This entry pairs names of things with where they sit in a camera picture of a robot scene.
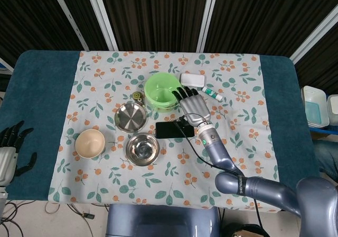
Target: white container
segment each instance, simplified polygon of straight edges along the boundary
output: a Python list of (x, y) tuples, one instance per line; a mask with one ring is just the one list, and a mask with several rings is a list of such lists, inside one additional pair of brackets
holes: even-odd
[(182, 86), (203, 88), (205, 76), (201, 74), (181, 73), (180, 83)]
[(327, 108), (330, 125), (338, 126), (338, 94), (333, 94), (328, 97)]
[(318, 88), (305, 86), (302, 88), (302, 97), (309, 126), (317, 128), (328, 126), (330, 121), (328, 119), (325, 92)]

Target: green bowl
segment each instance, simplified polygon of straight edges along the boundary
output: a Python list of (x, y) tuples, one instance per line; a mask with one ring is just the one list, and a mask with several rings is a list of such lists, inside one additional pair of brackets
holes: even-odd
[(177, 90), (177, 87), (181, 87), (181, 84), (175, 76), (159, 72), (147, 80), (144, 94), (149, 103), (157, 108), (173, 108), (177, 99), (172, 91)]

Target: robotic arm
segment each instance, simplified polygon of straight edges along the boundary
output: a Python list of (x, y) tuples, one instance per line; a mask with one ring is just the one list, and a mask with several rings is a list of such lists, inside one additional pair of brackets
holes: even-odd
[(232, 162), (216, 129), (209, 124), (210, 113), (204, 99), (188, 87), (173, 91), (190, 125), (199, 137), (214, 166), (224, 169), (215, 178), (216, 188), (224, 194), (238, 194), (289, 211), (302, 218), (300, 236), (338, 236), (338, 192), (327, 180), (309, 177), (297, 184), (297, 194), (279, 182), (261, 177), (245, 177)]
[(5, 187), (10, 184), (14, 176), (20, 176), (32, 169), (36, 162), (37, 153), (33, 153), (30, 162), (17, 169), (17, 158), (26, 135), (34, 129), (29, 128), (18, 135), (18, 131), (23, 126), (24, 121), (19, 122), (11, 128), (6, 128), (0, 132), (0, 216), (7, 200), (8, 193)]

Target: metal plate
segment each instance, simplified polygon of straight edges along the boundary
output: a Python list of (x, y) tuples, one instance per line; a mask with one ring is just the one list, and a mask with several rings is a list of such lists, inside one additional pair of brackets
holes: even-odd
[(158, 153), (159, 143), (148, 133), (136, 134), (126, 145), (126, 157), (137, 166), (150, 165), (157, 159)]
[(137, 103), (124, 104), (115, 114), (115, 125), (125, 132), (136, 132), (142, 129), (146, 120), (145, 109)]

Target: white strip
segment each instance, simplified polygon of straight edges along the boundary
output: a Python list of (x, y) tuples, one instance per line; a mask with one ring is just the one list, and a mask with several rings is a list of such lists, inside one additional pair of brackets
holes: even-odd
[(2, 58), (0, 58), (0, 63), (3, 64), (4, 67), (6, 67), (11, 72), (10, 74), (13, 73), (13, 71), (14, 71), (13, 67), (11, 67), (5, 60), (3, 60)]
[(114, 33), (112, 31), (108, 14), (103, 0), (90, 0), (91, 6), (95, 12), (97, 21), (99, 22), (102, 34), (107, 43), (109, 51), (118, 51)]
[(78, 26), (76, 25), (76, 23), (75, 23), (75, 21), (73, 19), (73, 16), (71, 15), (71, 13), (70, 13), (70, 11), (69, 11), (66, 3), (64, 2), (64, 0), (57, 0), (57, 1), (59, 2), (59, 4), (60, 4), (60, 6), (61, 6), (61, 8), (62, 8), (62, 10), (64, 12), (64, 14), (66, 15), (66, 17), (67, 17), (67, 19), (68, 19), (68, 21), (70, 23), (70, 25), (72, 26), (72, 28), (74, 29), (76, 35), (78, 36), (78, 38), (79, 38), (79, 40), (80, 40), (80, 42), (82, 44), (83, 49), (85, 51), (89, 51), (88, 45), (87, 45), (85, 39), (83, 38), (83, 36), (82, 36), (82, 34), (81, 34)]
[(338, 22), (338, 5), (323, 19), (317, 28), (305, 39), (290, 59), (296, 64), (336, 23)]
[(196, 52), (204, 52), (204, 46), (206, 42), (206, 37), (208, 35), (211, 16), (213, 12), (213, 8), (215, 6), (216, 0), (206, 0), (205, 2), (205, 8), (204, 8), (204, 14), (201, 24), (201, 30), (200, 30), (200, 36), (199, 40), (197, 42), (197, 49)]

